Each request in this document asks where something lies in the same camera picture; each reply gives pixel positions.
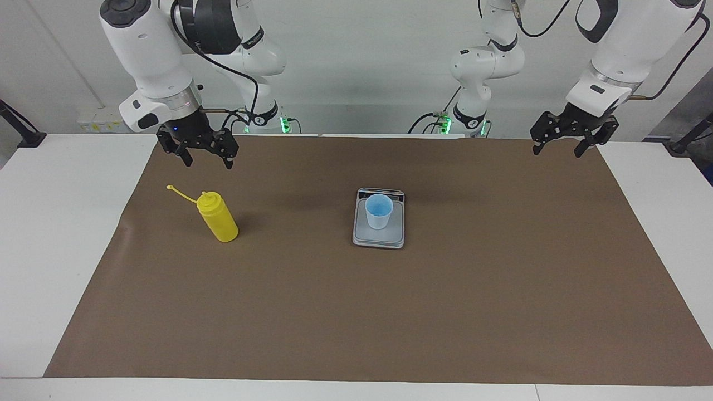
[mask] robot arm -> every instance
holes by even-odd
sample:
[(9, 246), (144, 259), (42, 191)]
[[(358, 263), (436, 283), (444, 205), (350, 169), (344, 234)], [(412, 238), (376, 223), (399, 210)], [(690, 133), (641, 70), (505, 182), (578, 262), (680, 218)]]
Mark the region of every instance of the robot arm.
[(582, 0), (577, 25), (598, 44), (589, 68), (567, 95), (559, 115), (546, 111), (530, 130), (539, 154), (549, 141), (583, 136), (575, 149), (609, 141), (619, 126), (612, 115), (649, 76), (653, 66), (686, 32), (702, 0)]
[[(193, 161), (188, 149), (199, 148), (218, 155), (231, 168), (238, 145), (230, 130), (211, 129), (193, 77), (181, 62), (171, 13), (189, 43), (236, 71), (276, 75), (284, 70), (284, 56), (265, 38), (250, 0), (176, 0), (160, 5), (160, 0), (105, 0), (100, 8), (104, 32), (138, 89), (119, 111), (134, 131), (160, 126), (156, 135), (164, 151), (181, 157), (185, 165)], [(249, 34), (248, 39), (243, 41), (241, 33)], [(281, 126), (276, 118), (279, 106), (264, 78), (256, 79), (261, 86), (254, 113), (253, 82), (233, 74), (230, 78), (239, 84), (242, 98), (236, 103), (245, 107), (248, 121), (261, 128)]]
[(453, 58), (451, 73), (463, 90), (451, 119), (467, 133), (478, 133), (485, 121), (491, 90), (488, 79), (516, 75), (525, 66), (525, 52), (518, 45), (518, 25), (511, 0), (488, 0), (483, 10), (486, 46), (462, 50)]
[(240, 97), (235, 105), (243, 108), (254, 123), (251, 131), (281, 128), (280, 108), (265, 77), (281, 74), (286, 57), (260, 26), (252, 0), (160, 0), (160, 6), (169, 19), (173, 14), (178, 30), (192, 46), (257, 81), (255, 99), (253, 82), (212, 65), (238, 87)]

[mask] yellow squeeze bottle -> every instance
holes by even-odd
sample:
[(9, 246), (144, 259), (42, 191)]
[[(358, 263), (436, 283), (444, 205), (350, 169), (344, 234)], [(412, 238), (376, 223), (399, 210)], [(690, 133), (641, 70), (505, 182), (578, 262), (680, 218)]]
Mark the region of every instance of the yellow squeeze bottle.
[(198, 200), (193, 200), (174, 186), (167, 186), (166, 188), (195, 203), (200, 215), (205, 220), (205, 224), (208, 224), (208, 228), (220, 242), (229, 243), (236, 239), (238, 234), (237, 224), (235, 224), (235, 219), (232, 218), (230, 210), (228, 210), (219, 193), (203, 192)]

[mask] brown paper mat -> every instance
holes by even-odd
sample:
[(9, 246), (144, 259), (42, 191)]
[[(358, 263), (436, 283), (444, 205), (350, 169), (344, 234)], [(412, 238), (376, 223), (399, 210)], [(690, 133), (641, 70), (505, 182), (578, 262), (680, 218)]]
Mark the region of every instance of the brown paper mat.
[[(154, 151), (46, 377), (713, 385), (713, 351), (601, 155), (572, 141), (241, 138)], [(212, 238), (165, 190), (217, 191)], [(352, 245), (357, 189), (406, 245)]]

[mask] yellow nozzle cap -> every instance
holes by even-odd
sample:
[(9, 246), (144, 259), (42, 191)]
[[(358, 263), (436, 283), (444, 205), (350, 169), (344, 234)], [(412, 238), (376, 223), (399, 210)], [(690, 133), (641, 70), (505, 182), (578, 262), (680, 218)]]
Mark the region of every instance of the yellow nozzle cap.
[(225, 207), (222, 196), (216, 192), (204, 192), (196, 203), (202, 214), (213, 214)]

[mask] white table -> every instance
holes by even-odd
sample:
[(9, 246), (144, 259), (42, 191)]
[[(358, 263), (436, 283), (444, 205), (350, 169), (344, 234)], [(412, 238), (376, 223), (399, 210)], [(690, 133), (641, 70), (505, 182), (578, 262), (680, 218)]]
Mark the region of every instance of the white table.
[[(19, 150), (0, 171), (0, 377), (15, 377), (0, 379), (0, 401), (713, 400), (713, 387), (37, 378), (154, 144), (145, 135), (52, 135), (37, 149)], [(600, 150), (713, 344), (713, 189), (661, 145)]]

